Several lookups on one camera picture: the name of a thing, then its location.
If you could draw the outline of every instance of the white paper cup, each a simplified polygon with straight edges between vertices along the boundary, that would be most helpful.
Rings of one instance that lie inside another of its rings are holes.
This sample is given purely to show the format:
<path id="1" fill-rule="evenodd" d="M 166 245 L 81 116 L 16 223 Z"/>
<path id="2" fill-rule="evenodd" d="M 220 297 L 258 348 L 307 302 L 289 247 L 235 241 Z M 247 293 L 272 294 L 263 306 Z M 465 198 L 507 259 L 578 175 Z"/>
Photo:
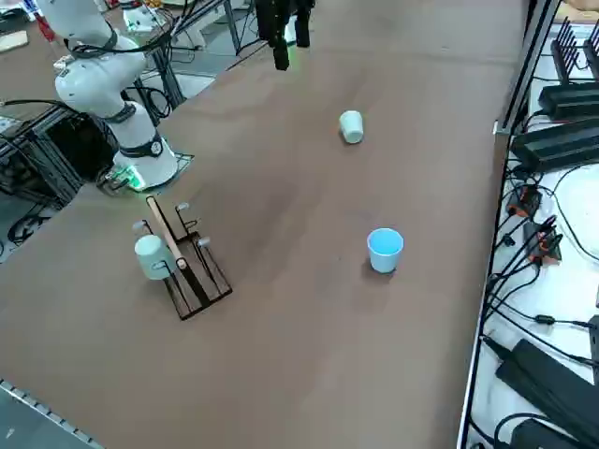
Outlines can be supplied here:
<path id="1" fill-rule="evenodd" d="M 148 235 L 139 239 L 135 244 L 135 254 L 148 279 L 160 281 L 175 272 L 175 256 L 158 236 Z"/>
<path id="2" fill-rule="evenodd" d="M 343 138 L 347 143 L 355 144 L 364 138 L 362 115 L 356 110 L 347 110 L 339 119 Z"/>
<path id="3" fill-rule="evenodd" d="M 379 273 L 393 271 L 403 250 L 402 235 L 394 229 L 382 227 L 371 232 L 367 241 L 373 269 Z"/>

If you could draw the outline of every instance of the cable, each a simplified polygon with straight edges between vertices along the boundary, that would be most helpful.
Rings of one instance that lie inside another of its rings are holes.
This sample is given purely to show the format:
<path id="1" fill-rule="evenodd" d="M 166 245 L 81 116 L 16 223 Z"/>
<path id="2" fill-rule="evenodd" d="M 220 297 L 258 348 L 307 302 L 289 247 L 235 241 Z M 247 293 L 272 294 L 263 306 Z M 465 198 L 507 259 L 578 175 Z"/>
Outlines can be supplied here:
<path id="1" fill-rule="evenodd" d="M 257 49 L 255 49 L 254 51 L 252 51 L 250 54 L 248 54 L 247 56 L 242 57 L 239 61 L 237 61 L 235 64 L 230 65 L 226 71 L 228 72 L 229 70 L 231 70 L 234 67 L 237 67 L 239 64 L 241 64 L 243 61 L 251 58 L 252 56 L 254 56 L 256 53 L 258 53 L 260 50 L 262 50 L 264 47 L 266 47 L 267 45 L 269 45 L 268 42 L 264 42 L 262 45 L 260 45 Z"/>
<path id="2" fill-rule="evenodd" d="M 482 325 L 484 326 L 485 323 L 490 319 L 490 317 L 493 315 L 493 313 L 495 311 L 499 311 L 499 308 L 502 307 L 502 305 L 504 305 L 504 303 L 507 301 L 507 299 L 509 297 L 511 297 L 512 295 L 515 295 L 517 292 L 519 292 L 521 289 L 528 287 L 529 285 L 533 285 L 538 279 L 539 276 L 541 275 L 541 268 L 540 267 L 536 267 L 536 273 L 534 274 L 534 277 L 532 279 L 530 279 L 529 281 L 522 283 L 520 285 L 518 285 L 517 287 L 514 287 L 513 289 L 511 289 L 509 292 L 507 292 L 507 294 L 502 297 L 499 300 L 499 303 L 497 305 L 493 305 L 493 299 L 488 303 L 488 307 L 485 310 L 485 314 L 483 315 L 483 319 L 482 319 Z M 500 285 L 500 287 L 497 289 L 497 293 L 499 293 L 499 291 L 501 291 L 501 289 L 504 287 L 505 283 L 507 282 L 507 279 L 504 280 L 504 282 Z M 493 295 L 494 297 L 497 297 L 497 294 L 494 294 L 492 292 L 492 290 L 490 292 L 487 293 L 487 297 Z"/>
<path id="3" fill-rule="evenodd" d="M 505 273 L 507 272 L 509 267 L 516 261 L 518 256 L 528 247 L 528 244 L 536 237 L 537 233 L 548 232 L 549 230 L 554 228 L 553 224 L 555 223 L 555 218 L 556 218 L 555 215 L 551 215 L 539 226 L 536 233 L 531 234 L 526 240 L 524 240 L 524 243 L 522 243 L 522 246 L 520 246 L 520 248 L 516 251 L 514 256 L 505 265 L 504 269 L 499 273 L 500 277 L 503 277 L 505 275 Z"/>
<path id="4" fill-rule="evenodd" d="M 599 368 L 599 362 L 595 361 L 595 360 L 591 360 L 587 357 L 583 357 L 582 355 L 573 355 L 570 353 L 567 353 L 566 351 L 564 351 L 563 349 L 558 348 L 556 345 L 554 345 L 553 343 L 549 343 L 546 340 L 541 339 L 540 337 L 536 336 L 533 332 L 531 332 L 530 330 L 528 330 L 527 328 L 521 326 L 520 324 L 518 324 L 516 321 L 512 320 L 509 316 L 505 315 L 502 311 L 500 311 L 499 309 L 495 308 L 495 306 L 492 306 L 494 308 L 494 310 L 502 317 L 505 319 L 505 321 L 511 323 L 513 326 L 517 327 L 519 330 L 521 330 L 522 332 L 524 332 L 526 335 L 528 335 L 529 337 L 532 337 L 533 339 L 537 340 L 539 343 L 543 343 L 544 345 L 546 345 L 547 347 L 551 348 L 553 351 L 555 351 L 556 353 L 563 355 L 564 357 L 569 358 L 570 360 L 573 360 L 581 365 L 586 365 L 588 367 L 591 368 Z"/>
<path id="5" fill-rule="evenodd" d="M 506 416 L 504 419 L 502 419 L 499 424 L 497 425 L 497 427 L 495 428 L 495 432 L 493 434 L 493 439 L 494 441 L 497 443 L 499 442 L 499 434 L 502 430 L 502 427 L 505 426 L 507 423 L 509 423 L 510 421 L 513 421 L 514 419 L 520 419 L 520 418 L 528 418 L 528 419 L 536 419 L 538 421 L 543 421 L 545 423 L 549 423 L 552 424 L 553 426 L 557 426 L 559 428 L 562 428 L 561 426 L 558 426 L 551 418 L 548 418 L 547 416 L 544 416 L 543 414 L 538 414 L 538 413 L 512 413 L 508 416 Z M 580 442 L 581 449 L 592 449 L 593 446 L 589 446 L 586 443 Z"/>
<path id="6" fill-rule="evenodd" d="M 36 103 L 58 106 L 59 108 L 68 109 L 71 112 L 75 112 L 76 114 L 80 114 L 80 112 L 77 112 L 72 107 L 70 107 L 69 105 L 66 105 L 62 101 L 57 101 L 57 100 L 41 100 L 41 99 L 37 99 L 37 98 L 36 99 L 0 101 L 0 108 L 3 107 L 3 106 L 28 105 L 28 104 L 36 104 Z"/>
<path id="7" fill-rule="evenodd" d="M 247 8 L 247 14 L 245 15 L 245 21 L 243 21 L 243 28 L 241 29 L 241 36 L 240 36 L 240 42 L 243 42 L 243 37 L 245 36 L 245 27 L 247 25 L 247 20 L 250 18 L 250 14 L 252 14 L 253 9 L 255 8 L 255 0 L 252 0 L 250 2 L 250 6 Z M 239 56 L 239 54 L 241 53 L 241 51 L 243 50 L 244 47 L 240 47 L 240 49 L 237 51 L 237 55 Z"/>
<path id="8" fill-rule="evenodd" d="M 526 133 L 528 130 L 528 125 L 534 117 L 538 117 L 540 115 L 547 115 L 542 109 L 536 110 L 531 115 L 529 115 L 524 123 L 522 124 L 522 133 Z"/>
<path id="9" fill-rule="evenodd" d="M 156 117 L 158 117 L 160 119 L 166 119 L 170 115 L 170 113 L 173 111 L 172 104 L 168 100 L 167 95 L 164 92 L 162 92 L 160 89 L 156 89 L 155 87 L 143 86 L 143 87 L 127 87 L 125 90 L 126 91 L 136 90 L 136 91 L 147 92 L 148 95 L 145 97 L 145 99 L 146 99 L 146 103 L 148 106 L 148 110 L 150 110 Z M 153 101 L 152 94 L 155 94 L 155 93 L 161 94 L 162 97 L 167 102 L 167 105 L 164 108 L 164 110 L 160 110 L 158 108 L 158 106 L 156 105 L 156 103 Z"/>
<path id="10" fill-rule="evenodd" d="M 511 239 L 512 235 L 513 235 L 513 234 L 514 234 L 514 233 L 515 233 L 515 232 L 516 232 L 518 229 L 520 229 L 520 228 L 522 227 L 522 225 L 524 225 L 526 222 L 528 222 L 528 220 L 529 220 L 529 218 L 528 218 L 528 217 L 524 217 L 524 218 L 522 218 L 522 220 L 520 220 L 520 221 L 519 221 L 519 223 L 518 223 L 518 224 L 516 224 L 516 226 L 514 226 L 514 228 L 513 228 L 511 231 L 509 231 L 509 232 L 505 233 L 505 234 L 502 236 L 502 238 L 501 238 L 501 239 L 500 239 L 500 240 L 499 240 L 497 243 L 495 243 L 495 246 L 493 246 L 493 251 L 496 251 L 496 250 L 497 250 L 497 249 L 498 249 L 500 246 L 502 246 L 502 244 L 504 244 L 504 242 L 506 242 L 506 240 L 507 240 L 507 239 Z"/>
<path id="11" fill-rule="evenodd" d="M 478 433 L 478 435 L 480 435 L 481 437 L 483 437 L 483 440 L 485 440 L 486 442 L 488 442 L 489 444 L 493 444 L 495 442 L 495 440 L 487 433 L 485 433 L 476 423 L 475 420 L 473 419 L 473 417 L 471 415 L 468 415 L 468 422 L 470 423 L 470 425 L 472 427 L 475 428 L 476 432 Z"/>
<path id="12" fill-rule="evenodd" d="M 491 293 L 491 295 L 493 297 L 495 297 L 496 299 L 502 300 L 499 296 L 495 295 L 494 293 Z M 505 306 L 505 307 L 507 307 L 513 313 L 515 313 L 515 314 L 519 315 L 520 317 L 524 318 L 525 320 L 534 321 L 535 323 L 537 323 L 539 325 L 553 326 L 553 325 L 560 324 L 560 325 L 579 326 L 579 327 L 583 327 L 585 329 L 596 329 L 597 328 L 596 325 L 593 325 L 591 323 L 586 323 L 584 321 L 578 321 L 578 320 L 558 320 L 558 319 L 556 319 L 555 317 L 553 317 L 551 315 L 544 315 L 544 314 L 537 314 L 535 316 L 528 315 L 528 314 L 524 313 L 523 311 L 520 311 L 520 310 L 516 309 L 514 306 L 512 306 L 508 302 L 505 302 L 504 300 L 502 301 L 502 305 Z"/>
<path id="13" fill-rule="evenodd" d="M 502 221 L 502 222 L 499 224 L 499 226 L 497 226 L 497 230 L 499 231 L 499 230 L 500 230 L 502 227 L 504 227 L 504 226 L 505 226 L 505 224 L 506 224 L 507 222 L 509 222 L 509 219 L 510 219 L 510 218 L 512 218 L 512 217 L 513 217 L 515 214 L 516 214 L 516 211 L 515 211 L 515 210 L 510 210 L 510 211 L 507 213 L 507 217 L 505 217 L 505 220 L 503 220 L 503 221 Z"/>
<path id="14" fill-rule="evenodd" d="M 576 167 L 570 168 L 568 171 L 566 171 L 565 173 L 563 173 L 560 178 L 558 179 L 557 183 L 555 184 L 555 187 L 553 187 L 553 189 L 549 189 L 547 187 L 544 187 L 542 185 L 540 185 L 538 188 L 547 192 L 551 197 L 553 197 L 553 199 L 555 199 L 555 204 L 558 207 L 558 211 L 560 212 L 560 215 L 563 218 L 563 222 L 565 223 L 568 231 L 570 232 L 572 239 L 574 240 L 575 244 L 577 245 L 577 247 L 584 253 L 586 254 L 588 257 L 590 257 L 592 260 L 594 260 L 595 262 L 599 262 L 599 256 L 591 253 L 589 250 L 587 250 L 582 243 L 580 242 L 580 239 L 578 238 L 577 233 L 574 231 L 574 229 L 572 228 L 572 226 L 570 225 L 570 222 L 568 221 L 567 217 L 565 216 L 565 214 L 563 213 L 563 209 L 562 209 L 562 205 L 560 204 L 560 200 L 558 199 L 557 195 L 556 195 L 556 190 L 557 188 L 560 186 L 560 183 L 562 183 L 562 181 L 573 171 L 578 170 L 579 168 L 591 165 L 594 163 L 588 163 L 588 164 L 581 164 L 578 165 Z"/>

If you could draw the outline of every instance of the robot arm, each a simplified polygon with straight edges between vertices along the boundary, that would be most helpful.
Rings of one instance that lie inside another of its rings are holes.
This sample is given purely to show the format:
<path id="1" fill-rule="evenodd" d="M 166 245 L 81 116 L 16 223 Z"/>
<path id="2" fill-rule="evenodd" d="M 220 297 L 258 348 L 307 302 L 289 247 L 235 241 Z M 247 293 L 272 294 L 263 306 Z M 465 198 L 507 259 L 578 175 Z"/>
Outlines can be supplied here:
<path id="1" fill-rule="evenodd" d="M 58 35 L 105 51 L 74 54 L 56 78 L 60 98 L 79 112 L 102 119 L 119 143 L 115 165 L 138 178 L 136 190 L 169 181 L 177 173 L 177 158 L 153 126 L 147 110 L 124 101 L 121 92 L 146 67 L 142 51 L 131 39 L 106 23 L 93 0 L 37 0 Z"/>

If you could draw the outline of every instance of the table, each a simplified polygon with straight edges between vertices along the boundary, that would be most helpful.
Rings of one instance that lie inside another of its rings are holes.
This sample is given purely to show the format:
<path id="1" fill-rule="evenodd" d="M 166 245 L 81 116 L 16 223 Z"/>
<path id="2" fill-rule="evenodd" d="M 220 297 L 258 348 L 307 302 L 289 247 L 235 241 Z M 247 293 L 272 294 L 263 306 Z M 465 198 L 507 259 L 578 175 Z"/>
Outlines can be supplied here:
<path id="1" fill-rule="evenodd" d="M 161 124 L 196 156 L 161 205 L 190 203 L 233 295 L 181 323 L 131 251 L 143 199 L 84 187 L 0 272 L 2 376 L 110 448 L 454 444 L 522 14 L 319 3 L 292 70 L 264 50 Z M 381 225 L 393 277 L 366 260 Z"/>
<path id="2" fill-rule="evenodd" d="M 548 41 L 542 51 L 543 55 L 550 54 L 550 42 L 557 35 L 559 27 L 559 24 L 552 25 Z M 593 25 L 574 25 L 574 31 L 579 44 L 588 37 L 592 27 Z M 579 62 L 580 65 L 584 65 L 585 63 L 582 51 L 580 51 Z M 534 74 L 536 77 L 542 79 L 557 79 L 552 58 L 542 56 Z M 578 70 L 574 68 L 571 77 L 573 79 L 587 78 L 591 80 L 592 74 L 589 69 Z M 529 115 L 540 109 L 538 97 L 543 87 L 550 84 L 558 84 L 558 82 L 539 79 L 533 80 L 528 109 Z M 547 117 L 538 116 L 531 119 L 529 130 L 536 131 L 556 125 L 559 126 L 560 124 L 551 123 Z M 515 156 L 508 154 L 508 157 L 513 158 Z M 559 178 L 566 171 L 561 170 L 548 173 L 543 177 L 540 185 L 553 190 Z M 591 200 L 591 198 L 594 198 L 594 194 L 598 188 L 599 167 L 589 166 L 568 175 L 560 183 L 559 189 L 556 191 L 568 221 L 591 253 L 599 252 L 599 241 L 593 235 L 594 224 L 599 220 L 599 215 L 592 207 L 594 200 Z M 510 182 L 506 182 L 504 191 L 507 193 L 512 189 L 513 185 Z M 599 285 L 599 267 L 589 257 L 582 254 L 573 242 L 572 235 L 564 225 L 563 217 L 557 209 L 555 200 L 547 192 L 542 192 L 542 194 L 541 207 L 536 213 L 534 220 L 537 223 L 542 223 L 552 214 L 558 216 L 558 233 L 564 234 L 564 239 L 560 245 L 563 261 L 556 267 L 541 268 L 539 279 L 533 285 L 510 297 L 507 303 L 531 316 L 542 313 L 552 315 L 557 319 L 588 322 L 598 313 L 595 302 L 597 299 L 597 286 Z M 502 210 L 500 223 L 506 217 L 506 211 Z M 519 220 L 518 217 L 510 219 L 508 224 L 498 233 L 497 242 L 505 232 L 517 225 Z M 512 237 L 516 241 L 516 245 L 511 248 L 503 246 L 496 252 L 491 272 L 501 271 L 517 248 L 523 243 L 521 231 L 518 231 Z M 522 271 L 508 281 L 502 292 L 505 294 L 513 287 L 529 281 L 533 275 L 532 268 Z M 591 357 L 591 342 L 587 330 L 565 325 L 543 326 L 533 323 L 507 308 L 503 308 L 502 312 L 521 326 L 532 331 L 535 335 L 566 352 Z M 504 318 L 497 314 L 490 317 L 483 331 L 487 335 L 492 335 L 496 341 L 507 348 L 512 348 L 522 338 L 529 340 L 543 351 L 554 356 L 560 363 L 564 364 L 577 375 L 593 384 L 591 368 L 556 355 L 551 349 L 534 341 L 531 337 L 507 323 Z M 499 421 L 509 414 L 521 412 L 539 413 L 529 402 L 495 377 L 495 370 L 497 370 L 498 366 L 499 362 L 495 354 L 483 344 L 478 358 L 477 370 L 473 374 L 475 390 L 471 415 L 475 423 L 491 436 Z M 509 442 L 514 427 L 520 424 L 521 421 L 514 420 L 503 428 L 501 437 L 504 442 Z M 470 447 L 475 442 L 483 442 L 483 439 L 470 427 L 467 441 L 466 447 Z"/>

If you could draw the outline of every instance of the white surface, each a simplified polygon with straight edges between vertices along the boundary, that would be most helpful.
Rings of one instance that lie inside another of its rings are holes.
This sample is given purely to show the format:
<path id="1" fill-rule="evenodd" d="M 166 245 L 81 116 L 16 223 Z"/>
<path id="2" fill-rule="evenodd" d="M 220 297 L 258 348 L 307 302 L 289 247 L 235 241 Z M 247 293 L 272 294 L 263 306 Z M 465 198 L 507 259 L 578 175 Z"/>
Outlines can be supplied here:
<path id="1" fill-rule="evenodd" d="M 590 33 L 591 29 L 587 25 L 575 25 L 576 36 L 581 37 L 579 43 L 582 42 L 582 38 Z M 550 40 L 557 35 L 558 30 L 559 25 L 552 26 L 552 32 L 549 35 L 543 54 L 549 54 L 548 46 Z M 579 53 L 578 64 L 580 66 L 586 64 L 586 59 L 582 51 Z M 535 75 L 546 79 L 557 78 L 551 57 L 541 57 Z M 590 76 L 591 73 L 588 69 L 580 71 L 574 68 L 572 73 L 572 78 L 589 78 Z M 540 109 L 538 106 L 538 96 L 542 88 L 545 85 L 557 83 L 533 80 L 530 113 Z M 559 125 L 558 123 L 549 123 L 548 118 L 542 116 L 533 118 L 531 123 L 535 124 L 529 127 L 530 130 Z M 553 189 L 564 171 L 546 174 L 541 185 Z M 506 192 L 512 188 L 513 186 L 510 182 L 505 184 Z M 599 166 L 583 167 L 569 174 L 560 183 L 556 195 L 562 205 L 563 212 L 568 218 L 570 225 L 576 231 L 582 244 L 590 252 L 599 254 L 599 238 L 597 238 L 596 233 L 597 226 L 599 226 L 599 208 L 597 208 L 596 201 L 599 195 Z M 500 223 L 507 216 L 504 209 L 502 214 Z M 543 313 L 552 315 L 556 319 L 589 321 L 590 318 L 599 313 L 599 310 L 595 308 L 597 286 L 599 285 L 599 265 L 584 255 L 576 244 L 574 244 L 563 218 L 557 210 L 554 199 L 548 194 L 543 193 L 541 207 L 536 213 L 534 220 L 537 223 L 542 223 L 551 214 L 557 215 L 557 231 L 564 234 L 564 239 L 560 244 L 562 262 L 558 266 L 542 267 L 539 279 L 533 285 L 520 290 L 510 297 L 507 302 L 520 311 L 532 316 Z M 498 239 L 505 232 L 511 230 L 519 220 L 520 218 L 517 216 L 512 217 L 507 225 L 498 233 Z M 516 245 L 512 247 L 505 247 L 503 245 L 497 250 L 493 263 L 493 272 L 501 271 L 523 243 L 521 229 L 512 237 L 516 241 Z M 533 268 L 528 268 L 513 276 L 502 289 L 503 294 L 500 293 L 500 297 L 513 287 L 529 281 L 533 276 Z M 590 337 L 586 329 L 561 324 L 554 326 L 538 325 L 521 318 L 507 308 L 502 308 L 502 312 L 538 337 L 553 343 L 570 354 L 585 357 L 591 356 Z M 484 326 L 484 333 L 510 349 L 520 339 L 529 340 L 532 344 L 553 356 L 577 375 L 586 379 L 591 384 L 593 383 L 591 368 L 572 362 L 556 354 L 547 346 L 526 336 L 497 313 L 493 314 Z M 528 401 L 496 378 L 495 370 L 497 370 L 499 365 L 500 362 L 496 355 L 483 343 L 475 373 L 472 417 L 478 426 L 490 436 L 493 435 L 499 421 L 509 414 L 521 412 L 540 413 Z M 501 440 L 509 442 L 513 428 L 521 423 L 521 421 L 514 420 L 504 426 L 501 433 Z M 484 441 L 470 427 L 467 447 L 470 447 L 475 442 Z"/>
<path id="2" fill-rule="evenodd" d="M 339 118 L 339 126 L 347 143 L 360 143 L 364 138 L 364 121 L 356 110 L 347 110 Z"/>

